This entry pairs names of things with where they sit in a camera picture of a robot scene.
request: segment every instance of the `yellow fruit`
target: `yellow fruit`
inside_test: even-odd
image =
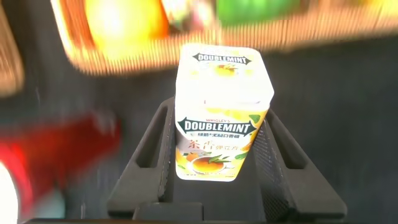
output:
[[[191,162],[192,160],[196,159],[198,156],[198,154],[196,153],[190,153],[189,155],[187,155],[187,161]]]
[[[184,158],[182,155],[181,155],[181,152],[180,152],[180,150],[177,148],[176,150],[175,150],[175,160],[177,161],[177,164],[178,165],[181,165],[181,166],[183,166],[183,167],[185,167],[185,165],[187,165],[187,160],[186,160],[186,158]]]
[[[85,12],[100,49],[122,49],[169,32],[160,0],[86,0]]]
[[[227,65],[219,65],[216,67],[216,74],[221,77],[233,77],[235,75],[235,68]]]
[[[243,151],[243,152],[248,152],[248,151],[250,150],[252,140],[254,140],[254,137],[252,137],[252,138],[253,138],[253,139],[251,139],[251,142],[250,142],[249,144],[247,144],[246,146],[244,146],[244,147],[241,149],[241,151]]]

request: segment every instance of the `black plastic stand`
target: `black plastic stand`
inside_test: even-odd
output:
[[[182,180],[175,174],[174,98],[163,102],[113,190],[109,213],[134,214],[136,220],[189,221],[179,215],[184,208],[196,217],[192,220],[206,221],[344,218],[344,202],[272,110],[266,121],[236,180]],[[167,211],[163,218],[161,211]]]

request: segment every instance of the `dark surface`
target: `dark surface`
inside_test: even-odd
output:
[[[22,93],[0,101],[1,129],[94,107],[123,119],[120,152],[75,179],[68,218],[104,218],[106,200],[176,69],[131,78],[86,77],[68,62],[49,1],[3,0],[25,63]],[[348,206],[348,220],[395,223],[398,214],[398,38],[264,56],[272,107]]]

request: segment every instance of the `green leaf illustration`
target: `green leaf illustration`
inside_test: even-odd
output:
[[[261,116],[258,114],[250,114],[249,118],[254,121],[254,124],[257,124],[260,121]]]
[[[241,160],[241,159],[246,158],[247,155],[248,155],[248,153],[245,152],[245,153],[242,153],[242,154],[239,154],[239,155],[235,156],[235,159]]]
[[[216,161],[214,161],[214,162],[230,162],[230,161],[226,161],[226,160],[224,160],[224,159],[218,159],[218,160],[216,160]]]
[[[222,154],[219,155],[219,156],[212,157],[212,158],[209,160],[209,164],[211,164],[212,162],[218,160],[218,158],[220,158],[220,156],[222,156]]]

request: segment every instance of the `woven basket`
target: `woven basket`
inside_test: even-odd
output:
[[[0,97],[16,93],[24,84],[24,69],[6,14],[0,4]]]
[[[51,2],[69,60],[91,75],[131,75],[139,70],[177,66],[180,48],[187,42],[252,47],[261,51],[290,50],[398,31],[398,17],[382,16],[381,10],[365,7],[331,7],[331,2],[338,1],[323,0],[305,14],[288,19],[171,35],[150,41],[145,50],[131,46],[131,54],[110,58],[93,43],[82,0]]]

